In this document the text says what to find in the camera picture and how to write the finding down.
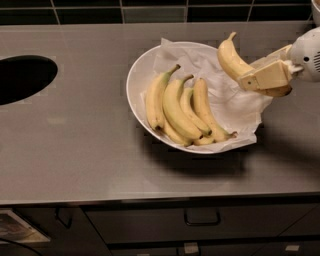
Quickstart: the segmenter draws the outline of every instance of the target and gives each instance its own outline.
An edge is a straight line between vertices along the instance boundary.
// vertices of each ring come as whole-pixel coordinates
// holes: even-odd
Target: banana
[[[237,136],[236,132],[228,133],[214,118],[208,97],[208,86],[203,78],[197,79],[193,86],[193,103],[197,116],[204,121],[212,130],[212,136],[215,142],[226,141]]]
[[[179,134],[188,139],[196,140],[203,137],[201,131],[189,120],[180,107],[180,97],[184,83],[193,75],[171,81],[163,95],[163,111],[170,125]]]
[[[254,69],[238,55],[232,41],[236,34],[236,32],[232,32],[218,47],[219,63],[224,72],[235,81],[239,76]]]
[[[171,139],[174,143],[177,143],[178,145],[188,147],[193,144],[193,141],[190,139],[187,139],[186,137],[183,137],[181,134],[176,132],[172,126],[169,124],[167,119],[165,118],[164,126],[162,128],[162,131]]]
[[[171,75],[180,68],[175,65],[171,70],[160,73],[153,78],[146,93],[146,113],[147,120],[153,130],[159,130],[164,126],[164,113],[162,109],[162,99],[166,86],[169,83]]]
[[[224,72],[226,72],[234,81],[238,82],[238,77],[243,76],[247,72],[253,71],[255,68],[247,64],[238,55],[232,41],[236,34],[236,32],[232,32],[230,36],[219,45],[218,61]],[[283,97],[288,95],[291,90],[291,86],[286,85],[279,88],[258,89],[254,90],[254,92],[271,97]]]
[[[195,146],[203,146],[203,145],[209,145],[209,144],[212,144],[214,143],[215,140],[214,140],[214,136],[211,134],[209,137],[203,137],[201,139],[198,139],[198,140],[194,140],[193,141],[193,144]]]
[[[209,136],[212,133],[210,127],[204,123],[193,111],[191,107],[191,97],[193,95],[193,88],[185,87],[180,98],[180,107],[183,113],[190,119],[190,121],[198,127],[204,136]]]

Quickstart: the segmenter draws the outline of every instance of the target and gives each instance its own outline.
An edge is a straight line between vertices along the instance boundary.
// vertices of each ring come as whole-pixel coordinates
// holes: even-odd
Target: tile wall
[[[0,0],[0,25],[310,19],[311,0]]]

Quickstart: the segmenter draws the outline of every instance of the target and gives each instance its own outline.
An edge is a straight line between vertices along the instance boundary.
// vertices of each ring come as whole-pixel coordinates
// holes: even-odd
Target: banana bunch
[[[146,113],[150,127],[162,131],[174,143],[188,147],[207,145],[233,138],[214,118],[204,79],[198,79],[192,87],[185,83],[193,75],[170,80],[176,65],[171,70],[155,77],[146,93]]]

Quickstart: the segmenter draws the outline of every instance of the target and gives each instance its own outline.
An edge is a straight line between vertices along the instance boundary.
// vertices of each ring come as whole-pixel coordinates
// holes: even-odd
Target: black hole
[[[50,59],[25,55],[0,60],[0,105],[30,97],[55,78],[57,65]]]

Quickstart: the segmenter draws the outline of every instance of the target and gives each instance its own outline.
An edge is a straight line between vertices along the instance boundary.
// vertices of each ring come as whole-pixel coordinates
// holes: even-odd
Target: metal surface
[[[274,100],[257,144],[209,156],[153,139],[125,93],[131,65],[161,37],[217,47],[235,30],[240,55],[252,62],[309,28],[301,22],[1,27],[0,56],[49,57],[59,72],[39,94],[0,106],[0,204],[319,194],[318,85],[294,84],[289,96]]]

